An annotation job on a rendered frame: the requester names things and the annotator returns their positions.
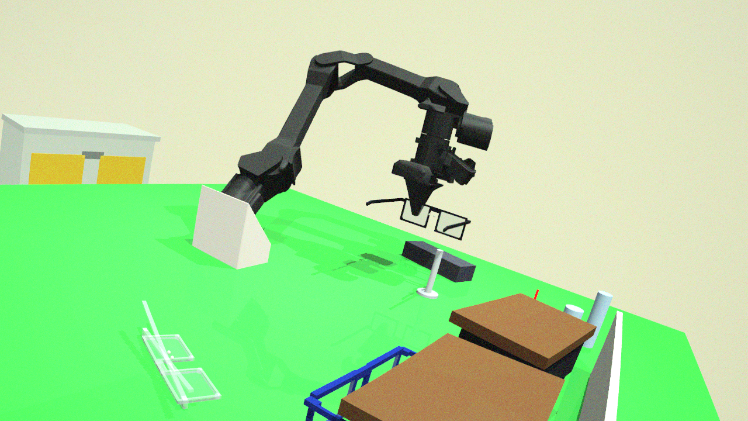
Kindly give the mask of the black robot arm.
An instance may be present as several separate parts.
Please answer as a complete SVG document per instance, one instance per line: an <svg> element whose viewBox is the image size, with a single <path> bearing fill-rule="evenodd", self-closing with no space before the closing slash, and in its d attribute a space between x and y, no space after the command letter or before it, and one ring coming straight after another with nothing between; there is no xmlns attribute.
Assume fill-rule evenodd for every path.
<svg viewBox="0 0 748 421"><path fill-rule="evenodd" d="M338 63L355 65L341 77ZM369 80L393 89L418 101L420 109L427 110L422 133L451 140L456 128L457 142L487 151L493 132L491 118L467 113L469 103L460 92L459 84L442 77L423 77L390 63L373 58L369 53L353 54L348 51L330 51L315 55L307 70L306 85L283 125L279 136L267 142L264 149L240 157L240 174L227 183L221 191L234 199L249 203L256 215L264 202L275 195L287 192L296 185L302 169L301 143L309 130L323 99L334 91L346 89L353 83ZM447 147L438 159L435 170L444 170L459 185L475 177L476 162L462 160L456 147Z"/></svg>

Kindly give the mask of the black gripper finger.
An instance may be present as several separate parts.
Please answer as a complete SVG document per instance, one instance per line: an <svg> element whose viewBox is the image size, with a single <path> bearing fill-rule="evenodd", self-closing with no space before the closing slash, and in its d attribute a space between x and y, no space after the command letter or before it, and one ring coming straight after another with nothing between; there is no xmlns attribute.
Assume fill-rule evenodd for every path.
<svg viewBox="0 0 748 421"><path fill-rule="evenodd" d="M434 188L432 188L432 189L428 190L428 192L427 192L427 196L425 197L425 199L424 199L423 203L427 203L428 197L430 197L430 195L432 194L432 192L433 192L434 190L436 190L436 189L438 189L438 188L440 188L440 187L443 187L443 186L444 186L444 185L442 185L442 184L439 184L439 183L433 183L433 184L437 184L437 186L435 186Z"/></svg>
<svg viewBox="0 0 748 421"><path fill-rule="evenodd" d="M427 196L428 190L437 186L437 184L421 183L409 178L404 178L408 188L408 196L410 200L411 213L414 216L418 216L425 197Z"/></svg>

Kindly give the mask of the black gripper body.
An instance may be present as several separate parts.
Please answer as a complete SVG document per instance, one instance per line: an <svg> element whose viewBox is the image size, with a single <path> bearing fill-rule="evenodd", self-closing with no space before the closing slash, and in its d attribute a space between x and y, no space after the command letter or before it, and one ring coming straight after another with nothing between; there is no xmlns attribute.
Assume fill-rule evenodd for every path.
<svg viewBox="0 0 748 421"><path fill-rule="evenodd" d="M438 179L441 179L453 184L455 179L444 168L442 171L435 170L438 159L444 149L450 147L449 142L451 141L425 134L420 135L420 138L416 137L415 139L415 142L418 143L415 158L410 159L410 161L396 161L391 173L421 183L438 183Z"/></svg>

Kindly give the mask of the light blue cylinder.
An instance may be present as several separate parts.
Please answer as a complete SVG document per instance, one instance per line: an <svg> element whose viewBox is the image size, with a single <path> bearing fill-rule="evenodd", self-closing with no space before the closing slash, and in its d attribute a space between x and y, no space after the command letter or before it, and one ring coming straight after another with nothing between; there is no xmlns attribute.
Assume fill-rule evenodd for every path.
<svg viewBox="0 0 748 421"><path fill-rule="evenodd" d="M576 318L580 318L583 316L583 310L581 308L578 308L574 305L567 304L563 310L563 312L566 312Z"/></svg>
<svg viewBox="0 0 748 421"><path fill-rule="evenodd" d="M590 339L583 342L583 347L592 348L595 344L602 323L607 314L607 310L610 306L611 299L613 297L614 296L612 296L612 294L609 294L606 291L598 291L595 298L595 303L593 304L593 307L591 307L590 316L587 319L588 323L591 323L597 328L595 329L595 334Z"/></svg>

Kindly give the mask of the black glasses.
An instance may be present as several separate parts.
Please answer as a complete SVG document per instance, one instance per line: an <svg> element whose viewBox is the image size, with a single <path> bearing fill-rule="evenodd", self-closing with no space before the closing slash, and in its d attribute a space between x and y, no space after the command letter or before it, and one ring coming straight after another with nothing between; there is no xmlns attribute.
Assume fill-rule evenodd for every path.
<svg viewBox="0 0 748 421"><path fill-rule="evenodd" d="M422 205L418 216L414 216L411 213L410 200L407 198L371 200L370 202L366 203L366 206L370 205L371 203L383 202L404 202L400 219L407 223L412 223L415 226L424 227L425 229L427 228L430 212L433 211L439 213L434 232L445 234L446 236L456 238L458 240L462 240L466 224L471 223L468 218L463 218L458 214L450 213L445 210L429 206L426 203Z"/></svg>

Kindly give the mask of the long white flat panel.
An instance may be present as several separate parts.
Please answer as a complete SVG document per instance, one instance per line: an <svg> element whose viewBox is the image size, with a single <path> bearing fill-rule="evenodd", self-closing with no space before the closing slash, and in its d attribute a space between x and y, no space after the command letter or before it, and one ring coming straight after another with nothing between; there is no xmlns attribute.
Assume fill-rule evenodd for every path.
<svg viewBox="0 0 748 421"><path fill-rule="evenodd" d="M615 313L604 345L591 370L579 421L617 421L623 313Z"/></svg>

